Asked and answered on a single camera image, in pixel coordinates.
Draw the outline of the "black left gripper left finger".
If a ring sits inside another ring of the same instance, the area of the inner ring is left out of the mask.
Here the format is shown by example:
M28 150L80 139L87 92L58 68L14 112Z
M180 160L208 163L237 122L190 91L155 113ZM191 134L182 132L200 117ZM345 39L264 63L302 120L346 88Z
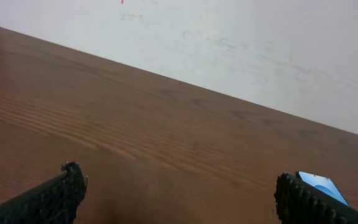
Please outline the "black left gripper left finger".
M77 162L64 163L62 172L0 204L0 224L72 224L85 198L88 178Z

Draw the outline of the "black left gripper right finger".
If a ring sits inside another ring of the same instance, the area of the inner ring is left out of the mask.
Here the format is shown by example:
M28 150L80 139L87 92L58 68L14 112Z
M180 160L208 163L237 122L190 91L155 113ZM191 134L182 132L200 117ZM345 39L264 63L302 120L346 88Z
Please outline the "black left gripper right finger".
M288 173L277 177L274 197L282 223L358 224L358 211Z

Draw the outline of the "blue screen smartphone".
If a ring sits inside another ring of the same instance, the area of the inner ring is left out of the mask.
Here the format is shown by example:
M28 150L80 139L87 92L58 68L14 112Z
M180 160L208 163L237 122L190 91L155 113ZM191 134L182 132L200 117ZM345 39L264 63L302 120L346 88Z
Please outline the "blue screen smartphone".
M330 178L323 177L316 174L310 174L303 171L297 171L296 176L302 181L311 185L312 187L324 192L325 194L331 196L332 198L335 198L336 200L340 201L344 205L349 206L346 199L342 196L342 194L340 193L340 191L337 189L334 182Z

